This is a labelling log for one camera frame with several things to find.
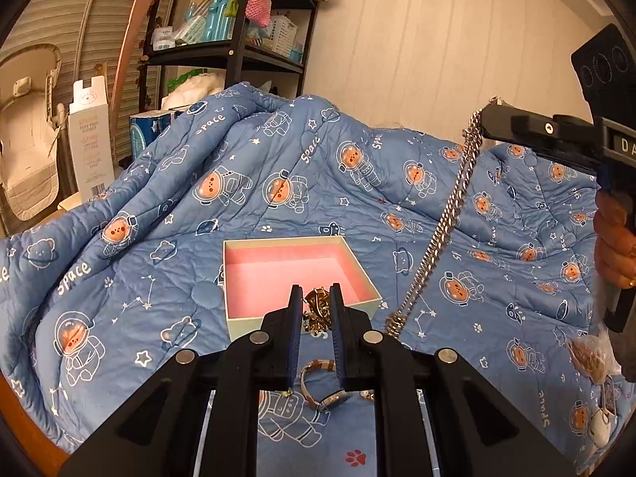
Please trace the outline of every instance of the red paw print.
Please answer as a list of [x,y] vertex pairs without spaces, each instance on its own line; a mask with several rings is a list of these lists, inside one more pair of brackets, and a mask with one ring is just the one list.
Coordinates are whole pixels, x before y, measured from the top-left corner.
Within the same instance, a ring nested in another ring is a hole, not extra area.
[[366,454],[363,454],[359,450],[353,452],[347,452],[347,458],[345,459],[351,466],[358,466],[366,463]]

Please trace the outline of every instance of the bed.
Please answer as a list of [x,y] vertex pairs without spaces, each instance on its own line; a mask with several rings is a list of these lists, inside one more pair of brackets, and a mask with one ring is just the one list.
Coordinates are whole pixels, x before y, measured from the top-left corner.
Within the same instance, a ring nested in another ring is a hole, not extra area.
[[[461,154],[407,129],[368,128],[315,96],[288,101],[242,83],[195,103],[92,202],[2,240],[2,373],[72,453],[177,350],[229,344],[226,239],[343,235],[383,298],[382,329]],[[576,372],[565,344],[595,321],[596,189],[518,145],[484,152],[400,338],[458,350],[580,470],[602,452],[586,435],[601,387]],[[300,367],[332,357],[328,335],[301,336]],[[336,384],[313,373],[308,385],[318,395]],[[633,392],[614,378],[612,439]],[[316,413],[298,386],[261,401],[259,475],[375,475],[370,401]]]

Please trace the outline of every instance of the pink curved pole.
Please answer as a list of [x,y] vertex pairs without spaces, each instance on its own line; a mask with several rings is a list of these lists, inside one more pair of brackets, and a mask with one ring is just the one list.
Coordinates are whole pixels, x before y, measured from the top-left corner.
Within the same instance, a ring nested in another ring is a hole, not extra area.
[[110,129],[113,145],[117,131],[119,109],[122,105],[123,83],[126,79],[128,64],[130,63],[130,57],[132,56],[135,44],[138,41],[139,30],[153,1],[154,0],[135,0],[130,9],[128,26],[126,27],[126,33],[123,37],[122,49],[120,50],[120,57],[117,62],[117,72],[115,73],[115,83],[112,88]]

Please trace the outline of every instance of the open gift box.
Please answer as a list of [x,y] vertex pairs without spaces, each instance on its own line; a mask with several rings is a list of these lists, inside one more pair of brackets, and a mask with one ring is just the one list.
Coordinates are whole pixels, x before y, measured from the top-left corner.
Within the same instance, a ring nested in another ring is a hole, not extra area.
[[232,341],[258,330],[268,312],[286,307],[294,284],[303,287],[306,296],[339,283],[345,306],[370,318],[382,301],[342,237],[226,240],[223,266],[225,319]]

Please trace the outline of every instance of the beige chair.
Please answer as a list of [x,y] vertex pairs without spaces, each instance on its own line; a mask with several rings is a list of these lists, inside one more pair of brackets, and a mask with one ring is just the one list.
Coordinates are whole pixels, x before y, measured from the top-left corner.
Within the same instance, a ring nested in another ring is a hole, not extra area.
[[57,197],[57,136],[64,106],[51,94],[62,63],[59,49],[36,44],[0,60],[0,183],[11,211],[29,221]]

